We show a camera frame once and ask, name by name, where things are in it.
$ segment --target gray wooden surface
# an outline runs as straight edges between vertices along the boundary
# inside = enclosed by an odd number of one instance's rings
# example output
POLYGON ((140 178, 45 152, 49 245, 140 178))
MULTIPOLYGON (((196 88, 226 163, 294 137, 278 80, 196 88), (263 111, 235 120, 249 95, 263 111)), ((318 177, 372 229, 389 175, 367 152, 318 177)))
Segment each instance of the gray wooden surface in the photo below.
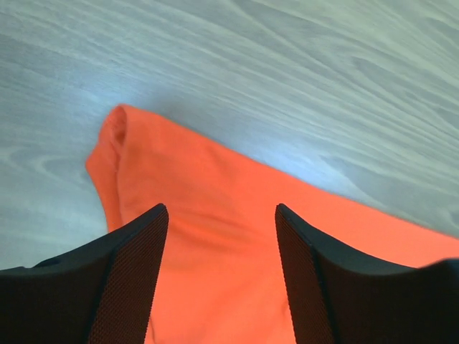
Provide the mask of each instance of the gray wooden surface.
POLYGON ((120 102, 459 237, 458 0, 0 0, 0 268, 105 233, 120 102))

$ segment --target orange cloth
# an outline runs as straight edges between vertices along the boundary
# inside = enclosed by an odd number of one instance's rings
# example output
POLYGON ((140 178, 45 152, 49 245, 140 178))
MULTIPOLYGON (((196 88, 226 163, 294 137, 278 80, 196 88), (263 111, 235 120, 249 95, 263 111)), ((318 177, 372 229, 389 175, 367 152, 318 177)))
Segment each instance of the orange cloth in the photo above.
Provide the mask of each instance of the orange cloth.
POLYGON ((169 120, 122 105, 87 169, 112 231, 157 203, 170 213, 148 344, 294 343, 275 206, 376 257, 413 267, 459 240, 321 191, 169 120))

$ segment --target ribbed black surface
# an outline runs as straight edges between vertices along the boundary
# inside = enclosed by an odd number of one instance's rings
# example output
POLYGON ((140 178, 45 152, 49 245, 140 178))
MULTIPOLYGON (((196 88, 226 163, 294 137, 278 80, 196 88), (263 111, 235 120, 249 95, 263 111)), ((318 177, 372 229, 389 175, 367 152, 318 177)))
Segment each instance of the ribbed black surface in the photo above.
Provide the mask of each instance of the ribbed black surface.
POLYGON ((320 232, 283 205, 276 224, 298 344, 459 343, 457 259, 422 269, 385 262, 320 232), (324 328, 333 333, 327 342, 320 337, 324 328))
POLYGON ((34 268, 0 271, 0 343, 143 343, 167 224, 159 205, 34 268))

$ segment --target cloth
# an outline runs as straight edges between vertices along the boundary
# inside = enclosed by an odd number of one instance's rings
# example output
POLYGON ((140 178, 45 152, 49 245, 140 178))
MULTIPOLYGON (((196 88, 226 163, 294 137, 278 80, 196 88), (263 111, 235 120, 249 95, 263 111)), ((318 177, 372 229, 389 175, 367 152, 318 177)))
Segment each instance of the cloth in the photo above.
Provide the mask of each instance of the cloth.
POLYGON ((166 204, 147 344, 294 343, 274 213, 284 203, 363 252, 421 267, 459 240, 321 191, 154 113, 120 105, 87 160, 108 230, 166 204))

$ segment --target wood grain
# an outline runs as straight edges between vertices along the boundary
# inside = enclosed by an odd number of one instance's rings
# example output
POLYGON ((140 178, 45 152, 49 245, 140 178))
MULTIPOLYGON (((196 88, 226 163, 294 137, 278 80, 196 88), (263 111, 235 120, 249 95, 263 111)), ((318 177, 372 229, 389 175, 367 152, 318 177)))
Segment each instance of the wood grain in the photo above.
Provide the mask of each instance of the wood grain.
POLYGON ((458 60, 455 0, 0 0, 0 268, 105 232, 120 102, 459 237, 458 60))

